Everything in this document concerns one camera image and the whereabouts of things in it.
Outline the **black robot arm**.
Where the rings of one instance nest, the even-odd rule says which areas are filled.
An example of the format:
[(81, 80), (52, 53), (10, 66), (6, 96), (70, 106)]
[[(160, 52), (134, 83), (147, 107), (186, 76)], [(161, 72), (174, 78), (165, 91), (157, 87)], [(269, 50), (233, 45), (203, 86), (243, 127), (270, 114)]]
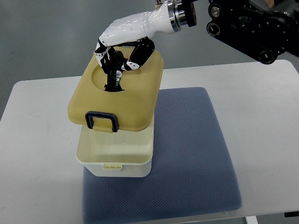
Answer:
[(297, 0), (211, 0), (209, 35), (263, 64), (299, 55)]

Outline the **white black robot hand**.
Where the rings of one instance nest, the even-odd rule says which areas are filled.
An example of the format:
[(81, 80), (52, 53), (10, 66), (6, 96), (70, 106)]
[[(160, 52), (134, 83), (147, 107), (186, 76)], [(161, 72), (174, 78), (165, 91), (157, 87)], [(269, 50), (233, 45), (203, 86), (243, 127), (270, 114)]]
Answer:
[(115, 46), (136, 43), (128, 60), (117, 63), (118, 72), (136, 70), (142, 67), (155, 50), (151, 38), (155, 33), (173, 34), (185, 25), (183, 1), (168, 0), (158, 9), (133, 14), (112, 22), (99, 36), (94, 51), (95, 57), (107, 74), (113, 67), (112, 52)]

